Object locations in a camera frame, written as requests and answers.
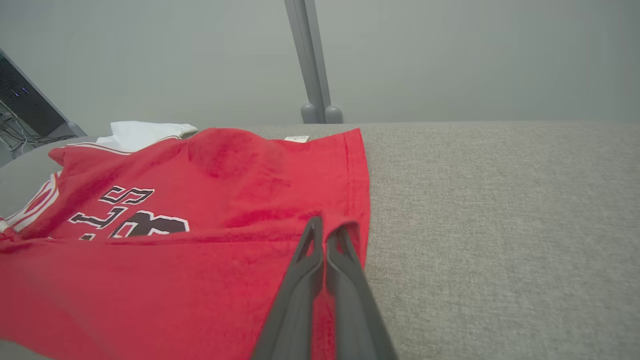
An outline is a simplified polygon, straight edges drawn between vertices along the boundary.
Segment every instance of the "gray wall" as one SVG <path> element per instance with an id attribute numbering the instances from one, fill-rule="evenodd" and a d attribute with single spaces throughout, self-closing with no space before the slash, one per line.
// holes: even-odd
<path id="1" fill-rule="evenodd" d="M 0 0 L 0 48 L 89 135 L 298 124 L 307 102 L 282 0 Z"/>
<path id="2" fill-rule="evenodd" d="M 317 0 L 345 122 L 640 120 L 637 0 Z"/>

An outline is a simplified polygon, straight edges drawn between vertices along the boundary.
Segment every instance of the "black and white lettering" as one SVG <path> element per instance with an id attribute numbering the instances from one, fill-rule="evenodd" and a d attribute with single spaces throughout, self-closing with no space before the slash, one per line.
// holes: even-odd
<path id="1" fill-rule="evenodd" d="M 131 188 L 129 191 L 125 191 L 125 188 L 116 185 L 98 199 L 98 201 L 108 202 L 110 204 L 121 203 L 136 205 L 150 197 L 155 190 L 156 189 Z"/>
<path id="2" fill-rule="evenodd" d="M 111 233 L 112 238 L 129 236 L 171 234 L 189 231 L 189 222 L 183 218 L 155 215 L 151 211 L 140 210 L 124 220 Z"/>
<path id="3" fill-rule="evenodd" d="M 101 219 L 97 217 L 89 217 L 83 213 L 77 213 L 72 218 L 69 219 L 70 223 L 77 224 L 79 222 L 83 222 L 89 224 L 91 226 L 97 227 L 98 229 L 104 229 L 114 220 L 116 220 L 122 212 L 124 212 L 127 208 L 122 206 L 115 206 L 111 211 L 109 211 L 109 217 L 106 219 Z"/>
<path id="4" fill-rule="evenodd" d="M 119 186 L 112 187 L 106 194 L 104 194 L 98 201 L 108 202 L 110 204 L 117 204 L 120 201 L 120 198 L 126 195 L 123 193 L 125 188 L 121 188 Z"/>
<path id="5" fill-rule="evenodd" d="M 84 234 L 84 235 L 80 236 L 80 240 L 91 241 L 91 240 L 93 240 L 94 237 L 95 237 L 95 234 Z"/>

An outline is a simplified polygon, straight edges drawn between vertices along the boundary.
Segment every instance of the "basketball jersey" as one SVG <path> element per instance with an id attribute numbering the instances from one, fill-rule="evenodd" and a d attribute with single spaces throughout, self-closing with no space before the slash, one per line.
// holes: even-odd
<path id="1" fill-rule="evenodd" d="M 0 338 L 45 356 L 248 359 L 314 216 L 325 239 L 351 224 L 364 266 L 359 129 L 308 143 L 208 129 L 49 156 L 63 170 L 0 220 Z M 326 290 L 313 334 L 313 358 L 333 358 Z"/>

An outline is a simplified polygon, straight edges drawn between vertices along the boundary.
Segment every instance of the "jersey tag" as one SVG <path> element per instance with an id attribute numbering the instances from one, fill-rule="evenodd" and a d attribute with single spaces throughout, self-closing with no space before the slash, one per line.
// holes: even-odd
<path id="1" fill-rule="evenodd" d="M 284 138 L 284 140 L 290 141 L 290 142 L 307 142 L 307 140 L 309 140 L 308 136 L 287 136 L 286 138 Z"/>

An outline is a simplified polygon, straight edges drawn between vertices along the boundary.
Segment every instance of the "jersey trim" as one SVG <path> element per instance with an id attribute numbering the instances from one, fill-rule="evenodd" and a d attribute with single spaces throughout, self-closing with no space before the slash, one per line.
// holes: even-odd
<path id="1" fill-rule="evenodd" d="M 6 223 L 16 232 L 33 223 L 58 198 L 60 194 L 58 179 L 61 172 L 51 174 L 49 181 L 42 185 L 36 195 L 20 211 L 8 217 Z"/>
<path id="2" fill-rule="evenodd" d="M 154 145 L 155 143 L 159 143 L 161 141 L 167 140 L 167 139 L 178 139 L 180 140 L 180 138 L 178 136 L 175 135 L 171 135 L 171 136 L 167 136 L 166 138 L 162 138 L 154 143 L 149 144 L 149 146 Z M 97 150 L 102 150 L 102 151 L 108 151 L 108 152 L 112 152 L 113 154 L 118 154 L 118 155 L 131 155 L 133 154 L 135 151 L 122 151 L 122 150 L 117 150 L 114 149 L 112 147 L 108 147 L 105 146 L 103 144 L 100 143 L 95 143 L 95 142 L 79 142 L 79 143 L 68 143 L 65 146 L 61 147 L 60 149 L 64 149 L 66 147 L 88 147 L 90 149 L 97 149 Z"/>

